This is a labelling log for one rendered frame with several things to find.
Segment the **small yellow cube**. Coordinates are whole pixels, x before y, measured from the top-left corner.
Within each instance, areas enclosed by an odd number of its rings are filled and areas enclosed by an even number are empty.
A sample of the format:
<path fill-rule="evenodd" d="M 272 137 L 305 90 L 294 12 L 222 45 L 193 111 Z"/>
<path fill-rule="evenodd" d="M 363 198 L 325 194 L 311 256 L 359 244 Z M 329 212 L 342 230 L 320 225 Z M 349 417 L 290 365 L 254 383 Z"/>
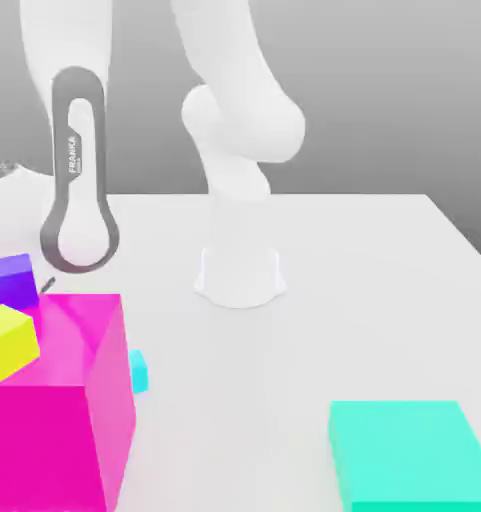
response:
<path fill-rule="evenodd" d="M 0 304 L 0 381 L 11 377 L 39 356 L 33 319 Z"/>

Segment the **large turquoise box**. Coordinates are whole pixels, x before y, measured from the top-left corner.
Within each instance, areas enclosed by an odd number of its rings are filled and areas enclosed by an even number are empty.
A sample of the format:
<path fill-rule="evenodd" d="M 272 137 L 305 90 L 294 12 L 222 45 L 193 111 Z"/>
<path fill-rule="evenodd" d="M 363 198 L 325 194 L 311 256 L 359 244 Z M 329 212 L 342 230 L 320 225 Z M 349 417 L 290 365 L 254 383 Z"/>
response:
<path fill-rule="evenodd" d="M 334 401 L 342 512 L 481 512 L 481 444 L 460 405 Z"/>

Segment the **large magenta box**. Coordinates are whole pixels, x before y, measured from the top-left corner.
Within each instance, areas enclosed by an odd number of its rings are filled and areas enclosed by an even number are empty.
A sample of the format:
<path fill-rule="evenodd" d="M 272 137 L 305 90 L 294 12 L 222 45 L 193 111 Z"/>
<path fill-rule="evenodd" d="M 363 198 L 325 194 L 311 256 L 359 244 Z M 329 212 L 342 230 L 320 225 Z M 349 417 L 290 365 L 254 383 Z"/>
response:
<path fill-rule="evenodd" d="M 0 382 L 0 512 L 115 512 L 136 426 L 118 294 L 45 294 Z"/>

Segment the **small purple cube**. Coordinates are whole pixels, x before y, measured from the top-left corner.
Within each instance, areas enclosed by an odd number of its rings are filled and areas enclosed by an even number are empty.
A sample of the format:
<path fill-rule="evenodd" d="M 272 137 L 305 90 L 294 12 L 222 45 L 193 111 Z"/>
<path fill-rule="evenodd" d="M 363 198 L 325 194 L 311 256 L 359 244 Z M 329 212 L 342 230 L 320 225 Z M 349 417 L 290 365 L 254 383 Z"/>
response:
<path fill-rule="evenodd" d="M 39 296 L 28 253 L 0 258 L 0 305 L 16 310 L 36 307 Z"/>

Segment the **small cyan cube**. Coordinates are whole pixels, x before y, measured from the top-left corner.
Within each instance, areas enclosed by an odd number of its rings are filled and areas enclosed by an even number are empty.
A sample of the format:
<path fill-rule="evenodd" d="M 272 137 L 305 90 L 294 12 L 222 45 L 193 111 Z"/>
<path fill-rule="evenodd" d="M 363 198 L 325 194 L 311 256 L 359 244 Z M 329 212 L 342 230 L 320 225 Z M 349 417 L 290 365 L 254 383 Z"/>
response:
<path fill-rule="evenodd" d="M 142 352 L 138 349 L 129 351 L 132 390 L 135 395 L 149 389 L 148 366 Z"/>

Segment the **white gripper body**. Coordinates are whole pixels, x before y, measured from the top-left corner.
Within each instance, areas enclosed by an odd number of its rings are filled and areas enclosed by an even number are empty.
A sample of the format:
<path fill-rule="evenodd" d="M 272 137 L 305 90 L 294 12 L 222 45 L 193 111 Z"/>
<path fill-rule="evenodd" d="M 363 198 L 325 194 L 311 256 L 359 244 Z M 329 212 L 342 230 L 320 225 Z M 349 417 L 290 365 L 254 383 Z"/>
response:
<path fill-rule="evenodd" d="M 34 263 L 33 276 L 39 295 L 47 293 L 56 283 L 56 270 L 48 263 Z"/>

